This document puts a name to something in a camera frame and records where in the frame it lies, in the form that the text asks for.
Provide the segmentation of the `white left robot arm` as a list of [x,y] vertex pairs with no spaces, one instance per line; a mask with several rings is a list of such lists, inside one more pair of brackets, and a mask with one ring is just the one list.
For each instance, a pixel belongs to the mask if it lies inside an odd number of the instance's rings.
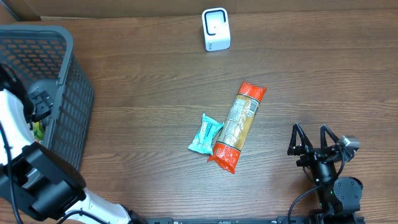
[[1,197],[38,221],[145,223],[136,212],[86,187],[81,174],[32,134],[34,106],[14,71],[1,66]]

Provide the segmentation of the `green tea packet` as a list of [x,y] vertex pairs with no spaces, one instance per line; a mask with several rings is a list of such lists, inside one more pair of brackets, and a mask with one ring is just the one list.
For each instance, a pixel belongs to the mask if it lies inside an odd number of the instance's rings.
[[34,139],[38,141],[43,141],[45,136],[45,129],[42,126],[40,121],[34,122],[32,126],[32,133],[34,135]]

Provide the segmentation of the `teal snack packet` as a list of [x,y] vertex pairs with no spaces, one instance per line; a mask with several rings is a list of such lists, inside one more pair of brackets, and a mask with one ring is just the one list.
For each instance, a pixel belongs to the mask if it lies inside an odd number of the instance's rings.
[[213,139],[223,126],[224,123],[219,123],[215,119],[203,113],[200,129],[196,133],[192,143],[188,146],[188,149],[200,154],[212,154]]

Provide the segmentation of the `orange spaghetti packet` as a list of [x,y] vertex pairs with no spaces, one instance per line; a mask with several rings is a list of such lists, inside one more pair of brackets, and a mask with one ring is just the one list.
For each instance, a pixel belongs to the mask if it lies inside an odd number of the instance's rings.
[[241,151],[266,91],[266,87],[242,82],[209,161],[215,161],[232,174],[236,172]]

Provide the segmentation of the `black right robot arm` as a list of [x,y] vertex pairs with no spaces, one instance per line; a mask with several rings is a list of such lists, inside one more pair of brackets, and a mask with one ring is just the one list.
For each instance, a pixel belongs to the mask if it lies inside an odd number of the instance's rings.
[[[314,188],[292,202],[287,214],[288,223],[364,223],[363,217],[356,216],[361,209],[363,184],[355,177],[341,176],[359,145],[358,139],[339,138],[324,124],[320,127],[320,147],[313,147],[300,125],[293,125],[287,154],[300,157],[296,165],[303,169]],[[296,204],[312,192],[317,194],[320,208],[311,210],[306,217],[293,217]]]

